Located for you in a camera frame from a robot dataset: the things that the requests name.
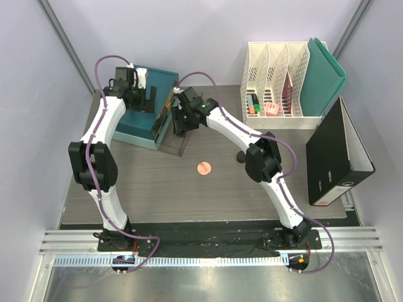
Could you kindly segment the round pink compact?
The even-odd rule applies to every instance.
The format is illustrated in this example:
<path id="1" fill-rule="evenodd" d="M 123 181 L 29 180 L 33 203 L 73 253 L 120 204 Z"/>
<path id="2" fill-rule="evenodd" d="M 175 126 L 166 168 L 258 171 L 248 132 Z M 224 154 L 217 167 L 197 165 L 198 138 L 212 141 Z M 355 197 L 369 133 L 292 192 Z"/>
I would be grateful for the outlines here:
<path id="1" fill-rule="evenodd" d="M 197 171 L 202 176 L 207 176 L 212 171 L 212 166 L 208 162 L 200 162 L 197 165 Z"/>

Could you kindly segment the teal drawer organizer box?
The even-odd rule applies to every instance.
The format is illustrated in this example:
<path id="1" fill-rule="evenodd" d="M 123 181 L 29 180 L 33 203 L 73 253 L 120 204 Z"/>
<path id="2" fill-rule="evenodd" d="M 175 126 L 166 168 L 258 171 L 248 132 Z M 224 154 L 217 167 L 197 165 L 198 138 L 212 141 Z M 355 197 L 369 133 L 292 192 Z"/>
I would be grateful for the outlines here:
<path id="1" fill-rule="evenodd" d="M 176 72 L 149 68 L 145 77 L 145 100 L 126 111 L 113 139 L 138 147 L 158 150 L 171 121 L 173 89 L 178 83 Z"/>

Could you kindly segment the clear smoky drawer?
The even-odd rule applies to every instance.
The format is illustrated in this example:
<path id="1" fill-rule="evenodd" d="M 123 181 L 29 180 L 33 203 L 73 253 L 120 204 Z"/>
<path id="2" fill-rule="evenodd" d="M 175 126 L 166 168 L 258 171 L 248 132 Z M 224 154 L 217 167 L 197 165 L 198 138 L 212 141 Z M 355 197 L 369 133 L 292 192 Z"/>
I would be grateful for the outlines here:
<path id="1" fill-rule="evenodd" d="M 164 136 L 168 124 L 169 113 L 173 103 L 173 89 L 179 81 L 179 75 L 175 72 L 157 72 L 155 83 L 152 86 L 157 87 L 155 114 L 156 120 L 152 127 L 154 141 Z"/>
<path id="2" fill-rule="evenodd" d="M 174 97 L 173 91 L 171 91 L 162 107 L 162 112 L 160 114 L 161 126 L 155 138 L 155 143 L 158 151 L 182 157 L 192 131 L 188 131 L 181 136 L 174 134 L 171 107 L 176 103 L 177 100 Z"/>

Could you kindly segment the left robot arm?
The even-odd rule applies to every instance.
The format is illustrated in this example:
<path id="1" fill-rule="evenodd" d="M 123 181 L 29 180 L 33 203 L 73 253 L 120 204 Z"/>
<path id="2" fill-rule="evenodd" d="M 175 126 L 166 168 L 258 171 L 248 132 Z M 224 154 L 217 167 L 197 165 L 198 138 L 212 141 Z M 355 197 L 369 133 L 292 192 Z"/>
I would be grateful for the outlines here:
<path id="1" fill-rule="evenodd" d="M 118 122 L 128 109 L 145 99 L 147 69 L 132 64 L 116 68 L 113 85 L 101 90 L 102 100 L 87 132 L 69 145 L 68 153 L 75 181 L 97 204 L 103 219 L 103 233 L 121 251 L 129 250 L 134 240 L 160 241 L 157 236 L 134 235 L 127 214 L 120 204 L 116 182 L 118 167 L 110 143 Z"/>

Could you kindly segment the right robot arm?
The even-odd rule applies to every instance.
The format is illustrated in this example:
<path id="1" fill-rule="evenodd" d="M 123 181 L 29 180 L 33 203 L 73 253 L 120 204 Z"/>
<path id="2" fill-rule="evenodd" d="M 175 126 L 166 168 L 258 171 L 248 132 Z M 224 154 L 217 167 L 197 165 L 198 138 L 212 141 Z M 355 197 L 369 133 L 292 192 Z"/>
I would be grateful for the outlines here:
<path id="1" fill-rule="evenodd" d="M 280 217 L 285 246 L 297 249 L 307 241 L 311 225 L 298 208 L 284 180 L 277 139 L 271 133 L 246 126 L 212 99 L 202 99 L 192 87 L 173 89 L 177 103 L 172 105 L 174 133 L 178 136 L 200 125 L 223 134 L 245 155 L 246 174 L 262 185 Z"/>

